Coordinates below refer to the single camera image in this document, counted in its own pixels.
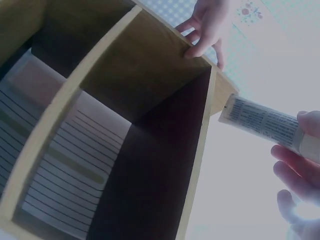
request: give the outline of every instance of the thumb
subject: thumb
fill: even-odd
[[[306,134],[320,138],[320,111],[301,111],[297,115],[297,120]]]

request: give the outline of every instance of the striped surface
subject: striped surface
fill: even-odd
[[[22,96],[7,79],[0,83],[0,193],[42,114]],[[83,92],[44,154],[22,209],[85,239],[130,125]]]

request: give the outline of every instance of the fingernail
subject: fingernail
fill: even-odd
[[[298,114],[297,114],[297,118],[303,118],[307,114],[308,114],[307,111],[299,111]]]

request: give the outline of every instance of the finger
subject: finger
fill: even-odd
[[[294,208],[296,207],[296,204],[291,193],[288,190],[281,190],[278,192],[277,203],[281,216],[288,223],[292,224],[292,230],[301,237],[306,226],[306,222],[295,214]]]
[[[297,223],[299,218],[294,213],[296,204],[292,199],[291,193],[288,190],[281,190],[277,194],[277,203],[282,217],[290,224]]]
[[[184,31],[187,31],[191,28],[200,28],[200,24],[193,16],[191,16],[189,19],[175,27],[175,29],[178,30],[180,33],[183,33]]]
[[[293,171],[287,164],[282,161],[278,161],[273,166],[273,171],[275,175],[300,198],[306,201],[316,200],[310,199],[314,191],[313,187]]]
[[[202,56],[209,47],[218,41],[215,39],[216,32],[216,16],[210,14],[210,11],[206,11],[202,18],[200,39],[195,46],[185,53],[185,57],[194,58]]]
[[[225,67],[225,59],[224,59],[224,53],[223,53],[223,42],[221,38],[214,45],[212,45],[212,47],[216,52],[216,58],[218,60],[217,67],[223,70]]]
[[[198,40],[200,38],[199,31],[193,30],[188,35],[185,36],[185,38],[190,42],[193,43],[194,41]]]
[[[320,111],[299,112],[297,120],[306,134],[320,138]]]
[[[276,159],[285,162],[307,182],[315,187],[320,187],[319,165],[279,145],[276,145],[271,149],[271,154]]]

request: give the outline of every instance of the hand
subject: hand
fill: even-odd
[[[192,16],[176,27],[180,33],[193,27],[194,31],[186,38],[191,43],[199,39],[198,43],[185,53],[186,58],[200,57],[212,46],[216,51],[217,66],[223,70],[225,66],[223,36],[226,35],[226,31],[229,30],[228,25],[231,23],[230,2],[230,0],[198,0]]]
[[[320,138],[320,111],[300,112],[297,119],[305,133]],[[273,167],[274,173],[288,188],[302,200],[320,206],[320,165],[279,145],[271,149],[271,154],[280,160]],[[289,191],[280,191],[277,202],[281,215],[302,240],[320,239],[320,219],[302,220],[296,216]]]

